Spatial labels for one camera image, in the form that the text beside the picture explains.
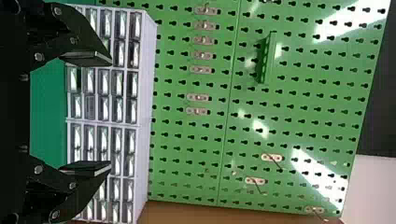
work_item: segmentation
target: pegboard hole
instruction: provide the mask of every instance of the pegboard hole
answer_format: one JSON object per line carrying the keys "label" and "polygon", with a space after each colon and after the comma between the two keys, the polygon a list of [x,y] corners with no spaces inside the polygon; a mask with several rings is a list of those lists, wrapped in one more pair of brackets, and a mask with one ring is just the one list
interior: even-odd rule
{"label": "pegboard hole", "polygon": [[341,6],[340,6],[340,5],[337,5],[337,6],[333,6],[332,8],[338,11],[338,10],[341,9]]}
{"label": "pegboard hole", "polygon": [[243,15],[244,17],[249,18],[249,17],[250,17],[250,12],[244,12],[244,13],[242,13],[242,15]]}

